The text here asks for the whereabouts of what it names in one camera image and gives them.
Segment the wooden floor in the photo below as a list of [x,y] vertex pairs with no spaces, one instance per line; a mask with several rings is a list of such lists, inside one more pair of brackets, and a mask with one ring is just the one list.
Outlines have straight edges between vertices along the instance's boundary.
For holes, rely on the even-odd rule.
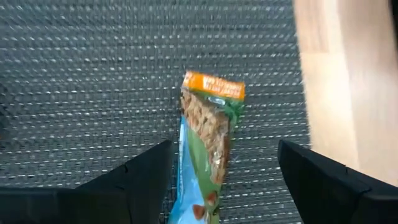
[[398,186],[398,58],[389,1],[294,6],[313,150]]

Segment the plastic wrapper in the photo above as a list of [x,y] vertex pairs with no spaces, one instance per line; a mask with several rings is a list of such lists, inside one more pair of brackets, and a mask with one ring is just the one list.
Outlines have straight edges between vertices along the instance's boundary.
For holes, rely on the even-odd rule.
[[169,224],[216,224],[244,83],[187,72],[181,89],[177,200]]

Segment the woven mesh texture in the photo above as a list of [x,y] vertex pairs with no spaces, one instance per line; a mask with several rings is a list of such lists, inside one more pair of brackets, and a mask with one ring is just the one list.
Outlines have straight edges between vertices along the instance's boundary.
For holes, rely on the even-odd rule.
[[76,187],[177,140],[192,69],[246,83],[221,223],[300,223],[276,156],[308,144],[297,52],[291,0],[0,0],[0,185]]

